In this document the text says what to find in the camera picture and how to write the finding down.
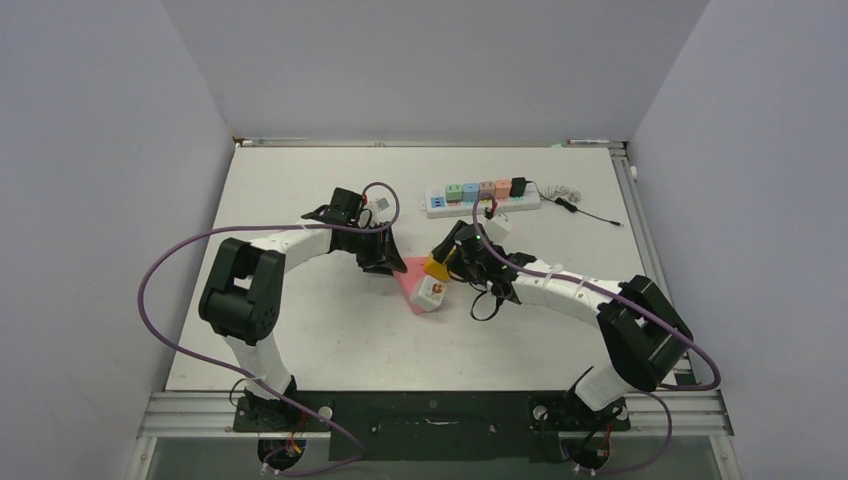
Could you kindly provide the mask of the yellow cube socket plug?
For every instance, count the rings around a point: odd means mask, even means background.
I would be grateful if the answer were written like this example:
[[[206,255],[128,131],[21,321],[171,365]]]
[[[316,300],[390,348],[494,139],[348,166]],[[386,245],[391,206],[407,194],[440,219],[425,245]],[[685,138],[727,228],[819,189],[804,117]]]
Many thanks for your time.
[[[453,246],[434,248],[424,261],[423,271],[441,282],[450,281],[451,276],[447,261],[453,251]]]

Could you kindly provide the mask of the pink triangular socket base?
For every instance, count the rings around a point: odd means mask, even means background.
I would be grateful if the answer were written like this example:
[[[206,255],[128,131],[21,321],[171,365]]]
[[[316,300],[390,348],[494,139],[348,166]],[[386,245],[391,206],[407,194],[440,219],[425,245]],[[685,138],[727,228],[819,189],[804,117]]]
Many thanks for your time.
[[[408,271],[406,273],[394,273],[393,277],[396,280],[397,284],[400,287],[400,291],[406,301],[406,304],[410,308],[410,304],[408,303],[409,293],[414,286],[414,284],[424,275],[427,275],[423,271],[423,264],[427,257],[407,257],[404,259]]]

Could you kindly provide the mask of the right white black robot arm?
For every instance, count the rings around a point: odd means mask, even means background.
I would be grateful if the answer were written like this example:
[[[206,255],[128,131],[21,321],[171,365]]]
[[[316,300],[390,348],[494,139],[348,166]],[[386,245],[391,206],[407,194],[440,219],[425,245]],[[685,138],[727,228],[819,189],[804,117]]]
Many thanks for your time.
[[[653,392],[684,355],[691,330],[656,283],[579,276],[538,257],[506,253],[487,229],[459,220],[431,252],[450,279],[481,286],[496,303],[545,307],[596,328],[607,357],[564,394],[567,419],[589,428],[626,393]]]

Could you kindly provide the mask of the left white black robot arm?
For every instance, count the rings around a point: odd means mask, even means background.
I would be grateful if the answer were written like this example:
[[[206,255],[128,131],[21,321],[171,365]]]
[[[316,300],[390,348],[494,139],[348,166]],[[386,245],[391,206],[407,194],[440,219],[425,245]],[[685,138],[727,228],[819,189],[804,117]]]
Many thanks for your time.
[[[224,339],[244,371],[245,416],[274,430],[292,428],[305,416],[292,397],[296,380],[273,335],[285,275],[335,251],[354,255],[366,273],[408,271],[386,223],[368,233],[306,223],[256,240],[223,240],[204,286],[199,317]]]

